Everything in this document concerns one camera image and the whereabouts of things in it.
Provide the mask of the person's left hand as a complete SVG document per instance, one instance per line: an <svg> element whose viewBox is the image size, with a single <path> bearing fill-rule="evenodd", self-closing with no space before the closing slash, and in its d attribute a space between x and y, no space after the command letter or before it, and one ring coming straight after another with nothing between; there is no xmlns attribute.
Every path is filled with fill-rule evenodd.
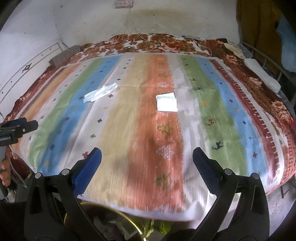
<svg viewBox="0 0 296 241"><path fill-rule="evenodd" d="M11 183L11 154L8 152L6 157L1 161L1 182L5 187L8 187Z"/></svg>

